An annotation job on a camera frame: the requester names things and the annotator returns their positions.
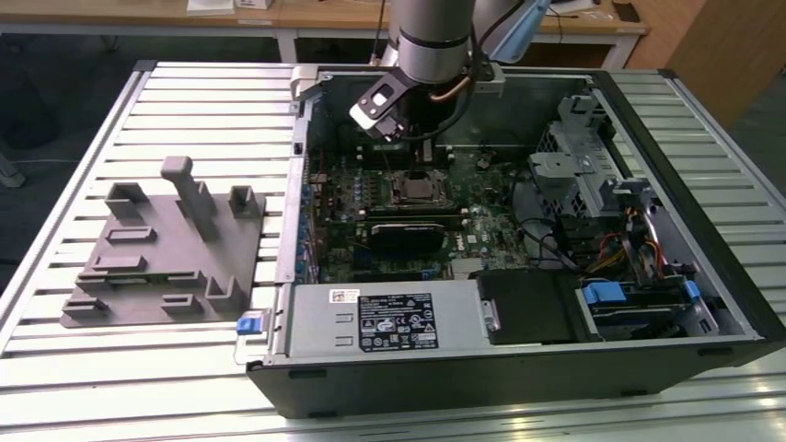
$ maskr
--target power supply label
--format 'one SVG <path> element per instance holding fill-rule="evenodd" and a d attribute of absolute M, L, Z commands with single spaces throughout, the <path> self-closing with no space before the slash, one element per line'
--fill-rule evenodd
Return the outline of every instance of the power supply label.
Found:
<path fill-rule="evenodd" d="M 358 297 L 358 325 L 366 353 L 439 348 L 430 293 Z"/>

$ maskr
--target aluminum profile table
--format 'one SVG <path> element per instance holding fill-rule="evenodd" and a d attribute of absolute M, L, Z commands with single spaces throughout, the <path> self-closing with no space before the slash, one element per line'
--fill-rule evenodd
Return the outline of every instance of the aluminum profile table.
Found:
<path fill-rule="evenodd" d="M 0 439 L 231 441 L 782 440 L 786 353 L 624 400 L 287 421 L 234 362 L 231 322 L 64 329 L 60 308 L 108 215 L 114 182 L 171 193 L 161 159 L 194 158 L 213 192 L 269 196 L 254 307 L 273 302 L 295 108 L 290 65 L 159 63 L 134 72 L 0 298 Z M 677 80 L 614 75 L 777 313 L 786 315 L 786 203 Z M 641 167 L 618 140 L 634 173 Z"/>

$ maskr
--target blue tab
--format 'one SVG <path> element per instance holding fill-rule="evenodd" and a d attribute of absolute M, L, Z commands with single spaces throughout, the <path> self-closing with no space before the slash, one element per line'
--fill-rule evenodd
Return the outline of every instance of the blue tab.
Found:
<path fill-rule="evenodd" d="M 235 327 L 235 332 L 238 333 L 238 336 L 262 334 L 262 328 L 262 312 L 250 311 L 243 313 L 243 316 L 238 320 L 238 326 Z"/>
<path fill-rule="evenodd" d="M 598 302 L 626 302 L 628 300 L 620 283 L 590 283 L 581 292 L 589 305 Z"/>
<path fill-rule="evenodd" d="M 684 282 L 684 289 L 688 292 L 688 295 L 690 296 L 692 300 L 697 300 L 701 297 L 701 291 L 700 291 L 700 287 L 697 286 L 697 283 L 694 283 L 693 281 L 685 281 Z"/>

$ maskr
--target red wire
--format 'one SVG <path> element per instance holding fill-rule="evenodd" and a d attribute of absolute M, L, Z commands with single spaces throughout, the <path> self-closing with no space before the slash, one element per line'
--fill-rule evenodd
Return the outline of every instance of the red wire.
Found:
<path fill-rule="evenodd" d="M 598 260 L 601 258 L 604 258 L 604 249 L 606 248 L 606 242 L 614 238 L 614 237 L 620 237 L 620 233 L 609 233 L 604 239 L 601 239 L 601 251 L 598 252 Z"/>

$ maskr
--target cable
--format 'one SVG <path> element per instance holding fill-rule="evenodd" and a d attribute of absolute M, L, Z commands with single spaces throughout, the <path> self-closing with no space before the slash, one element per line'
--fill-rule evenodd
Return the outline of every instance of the cable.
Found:
<path fill-rule="evenodd" d="M 418 135 L 418 136 L 402 136 L 402 141 L 415 142 L 415 141 L 426 141 L 426 140 L 434 138 L 435 136 L 442 134 L 445 131 L 447 131 L 451 127 L 454 127 L 454 124 L 461 120 L 461 118 L 467 113 L 467 109 L 470 108 L 471 97 L 475 94 L 475 77 L 478 76 L 478 70 L 481 68 L 481 46 L 478 45 L 478 36 L 475 35 L 475 28 L 474 27 L 473 27 L 471 33 L 470 33 L 470 40 L 471 40 L 471 53 L 473 53 L 471 71 L 470 71 L 470 74 L 467 75 L 467 77 L 470 78 L 470 84 L 469 84 L 467 92 L 465 92 L 465 100 L 462 101 L 461 107 L 455 110 L 454 115 L 451 115 L 451 118 L 449 118 L 445 122 L 442 122 L 442 125 L 438 127 L 438 129 L 434 132 L 431 132 L 429 134 Z"/>
<path fill-rule="evenodd" d="M 612 239 L 620 237 L 620 233 L 609 233 L 604 239 L 601 239 L 601 251 L 598 252 L 598 260 L 604 258 L 604 249 L 606 248 L 606 242 Z"/>
<path fill-rule="evenodd" d="M 554 238 L 554 234 L 546 233 L 546 235 L 541 237 L 541 244 L 538 245 L 538 258 L 536 259 L 540 262 L 542 262 L 542 261 L 560 261 L 556 258 L 545 258 L 544 257 L 544 243 L 546 242 L 546 238 L 549 238 L 549 237 Z"/>
<path fill-rule="evenodd" d="M 568 256 L 564 255 L 564 253 L 561 251 L 558 251 L 557 249 L 554 249 L 542 239 L 540 239 L 533 233 L 530 233 L 530 231 L 522 227 L 521 228 L 521 232 L 525 234 L 525 236 L 532 239 L 533 241 L 536 241 L 536 243 L 544 247 L 544 249 L 549 250 L 552 252 L 552 254 L 554 256 L 557 256 L 557 258 L 561 260 L 561 262 L 565 264 L 565 267 L 574 273 L 581 273 L 581 268 L 578 267 L 577 263 L 573 262 L 570 260 L 570 258 L 568 258 Z"/>
<path fill-rule="evenodd" d="M 548 227 L 552 227 L 557 224 L 553 219 L 537 217 L 537 216 L 534 216 L 532 218 L 525 218 L 525 220 L 519 224 L 523 226 L 525 224 L 528 224 L 533 221 L 538 221 L 540 223 L 542 223 Z"/>
<path fill-rule="evenodd" d="M 646 240 L 644 242 L 653 248 L 653 251 L 656 252 L 656 268 L 658 275 L 664 277 L 664 250 L 661 249 L 661 245 L 652 240 Z"/>
<path fill-rule="evenodd" d="M 592 265 L 588 268 L 588 271 L 585 273 L 592 274 L 592 273 L 598 272 L 600 270 L 604 270 L 605 268 L 614 265 L 624 257 L 625 257 L 625 251 L 618 250 L 617 253 L 614 253 L 605 261 Z"/>
<path fill-rule="evenodd" d="M 385 17 L 385 3 L 386 0 L 382 0 L 382 5 L 379 6 L 379 22 L 378 22 L 378 33 L 374 36 L 374 46 L 371 47 L 371 64 L 374 66 L 378 65 L 378 43 L 379 43 L 379 33 L 382 32 L 382 18 Z"/>
<path fill-rule="evenodd" d="M 483 37 L 481 37 L 481 40 L 479 40 L 479 46 L 482 48 L 483 48 L 483 44 L 486 43 L 486 40 L 491 36 L 491 33 L 497 30 L 497 28 L 501 26 L 501 24 L 505 23 L 505 20 L 507 20 L 514 15 L 514 13 L 518 11 L 518 9 L 521 8 L 521 6 L 523 4 L 525 4 L 525 0 L 518 0 L 517 4 L 507 10 L 507 12 L 505 14 L 502 14 L 502 17 L 499 17 L 497 19 L 497 21 L 494 22 L 494 24 L 489 27 L 489 29 L 483 33 Z"/>
<path fill-rule="evenodd" d="M 565 36 L 565 34 L 564 34 L 564 16 L 561 16 L 561 13 L 557 12 L 552 6 L 549 7 L 549 9 L 552 10 L 554 15 L 557 16 L 557 26 L 561 29 L 561 40 L 560 40 L 558 44 L 562 44 L 564 43 L 564 36 Z"/>

